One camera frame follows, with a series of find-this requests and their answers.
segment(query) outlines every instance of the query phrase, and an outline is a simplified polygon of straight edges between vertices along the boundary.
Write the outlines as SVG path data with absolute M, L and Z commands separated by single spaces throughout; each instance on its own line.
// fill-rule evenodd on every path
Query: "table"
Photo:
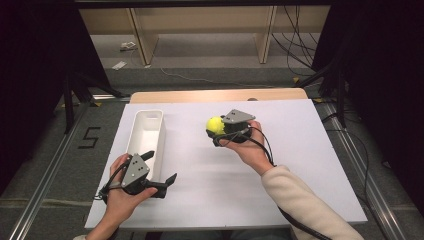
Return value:
M 278 93 L 286 100 L 275 100 Z M 145 94 L 150 100 L 143 99 Z M 232 108 L 256 115 L 273 147 L 276 164 L 287 165 L 348 222 L 365 222 L 315 107 L 305 97 L 300 89 L 134 94 L 123 112 L 99 188 L 108 179 L 110 164 L 125 151 L 131 132 L 128 126 L 140 109 L 164 112 L 166 140 L 161 180 L 175 172 L 178 177 L 165 199 L 148 199 L 121 228 L 169 231 L 289 225 L 262 188 L 258 175 L 231 150 L 214 147 L 206 135 L 208 117 L 226 114 Z M 260 101 L 246 101 L 249 98 Z M 138 104 L 148 101 L 159 103 Z M 85 227 L 93 228 L 104 210 L 103 202 L 94 201 Z

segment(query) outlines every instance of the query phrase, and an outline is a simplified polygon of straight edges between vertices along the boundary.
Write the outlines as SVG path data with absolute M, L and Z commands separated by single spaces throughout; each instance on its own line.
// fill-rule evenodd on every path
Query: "tennis ball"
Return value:
M 224 132 L 224 123 L 222 122 L 221 117 L 212 117 L 206 123 L 206 129 L 214 132 L 217 135 L 225 134 Z

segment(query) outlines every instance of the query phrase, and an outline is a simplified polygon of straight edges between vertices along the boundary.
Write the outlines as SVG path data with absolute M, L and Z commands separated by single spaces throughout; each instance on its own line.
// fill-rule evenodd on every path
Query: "sleeve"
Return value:
M 81 235 L 81 236 L 78 236 L 78 237 L 74 237 L 73 240 L 85 240 L 85 236 L 86 235 Z
M 333 239 L 363 239 L 341 216 L 318 198 L 299 177 L 285 166 L 274 167 L 262 175 L 268 195 L 298 222 Z M 293 227 L 299 240 L 315 239 Z

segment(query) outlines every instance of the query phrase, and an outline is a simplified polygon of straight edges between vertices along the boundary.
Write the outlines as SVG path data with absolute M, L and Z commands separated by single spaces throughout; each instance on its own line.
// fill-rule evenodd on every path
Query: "white rectangular container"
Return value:
M 148 151 L 155 151 L 154 156 L 146 161 L 150 168 L 147 175 L 150 181 L 157 182 L 160 179 L 165 131 L 161 110 L 141 110 L 135 114 L 127 153 L 143 155 Z

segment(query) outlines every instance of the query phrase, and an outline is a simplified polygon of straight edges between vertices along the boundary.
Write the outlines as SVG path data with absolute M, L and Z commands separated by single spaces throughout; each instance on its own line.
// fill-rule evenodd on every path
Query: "human hand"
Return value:
M 248 123 L 252 127 L 251 138 L 264 145 L 264 136 L 259 132 L 262 131 L 261 124 L 253 120 L 248 121 Z M 235 143 L 221 139 L 219 140 L 219 144 L 234 150 L 241 160 L 252 167 L 259 175 L 264 174 L 273 167 L 264 150 L 252 141 L 247 140 L 243 143 Z
M 127 153 L 118 157 L 110 166 L 110 175 L 127 159 Z M 119 182 L 122 175 L 122 171 L 119 171 L 113 181 Z M 108 194 L 106 212 L 99 224 L 86 236 L 86 240 L 107 239 L 112 236 L 119 225 L 131 216 L 134 209 L 157 191 L 156 188 L 146 188 L 137 195 L 129 195 L 121 188 L 111 189 Z

